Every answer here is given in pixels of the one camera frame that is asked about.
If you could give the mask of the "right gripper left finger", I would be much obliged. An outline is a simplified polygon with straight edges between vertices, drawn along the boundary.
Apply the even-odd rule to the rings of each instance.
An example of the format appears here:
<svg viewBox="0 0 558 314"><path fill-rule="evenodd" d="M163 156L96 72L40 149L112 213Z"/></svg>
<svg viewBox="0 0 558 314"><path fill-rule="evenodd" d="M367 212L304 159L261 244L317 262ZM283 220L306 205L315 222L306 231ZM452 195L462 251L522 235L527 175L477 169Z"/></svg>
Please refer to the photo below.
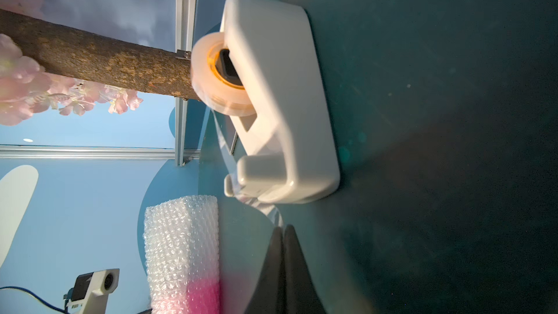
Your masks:
<svg viewBox="0 0 558 314"><path fill-rule="evenodd" d="M245 313L285 313L285 283L283 230L277 227L271 235L260 277Z"/></svg>

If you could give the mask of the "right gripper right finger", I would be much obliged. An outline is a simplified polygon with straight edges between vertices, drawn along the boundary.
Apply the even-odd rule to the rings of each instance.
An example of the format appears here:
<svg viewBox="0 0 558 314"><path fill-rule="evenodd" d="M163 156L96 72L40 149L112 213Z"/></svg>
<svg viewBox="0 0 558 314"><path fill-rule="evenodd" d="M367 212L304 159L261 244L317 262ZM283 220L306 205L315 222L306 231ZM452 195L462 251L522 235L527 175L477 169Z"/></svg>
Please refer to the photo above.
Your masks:
<svg viewBox="0 0 558 314"><path fill-rule="evenodd" d="M293 225L286 226L283 246L286 313L326 313Z"/></svg>

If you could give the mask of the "pink plastic wine glass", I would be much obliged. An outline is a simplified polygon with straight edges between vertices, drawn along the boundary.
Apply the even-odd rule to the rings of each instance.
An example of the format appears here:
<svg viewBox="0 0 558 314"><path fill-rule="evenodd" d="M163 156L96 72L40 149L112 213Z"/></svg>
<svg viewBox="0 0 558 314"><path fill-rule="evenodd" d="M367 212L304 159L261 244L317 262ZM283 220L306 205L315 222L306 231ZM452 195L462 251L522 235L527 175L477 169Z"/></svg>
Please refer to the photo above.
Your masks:
<svg viewBox="0 0 558 314"><path fill-rule="evenodd" d="M152 313L220 313L218 278L197 279L153 295Z"/></svg>

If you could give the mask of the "clear bubble wrap sheet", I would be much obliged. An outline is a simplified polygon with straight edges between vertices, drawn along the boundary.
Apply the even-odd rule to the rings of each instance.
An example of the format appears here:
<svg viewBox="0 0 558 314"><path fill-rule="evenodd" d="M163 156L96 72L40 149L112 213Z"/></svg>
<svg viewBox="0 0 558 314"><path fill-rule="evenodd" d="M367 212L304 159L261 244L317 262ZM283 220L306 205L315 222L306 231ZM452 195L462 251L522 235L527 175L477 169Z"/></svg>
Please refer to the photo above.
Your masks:
<svg viewBox="0 0 558 314"><path fill-rule="evenodd" d="M145 265L152 296L197 279L219 277L218 204L184 196L145 211Z"/></svg>

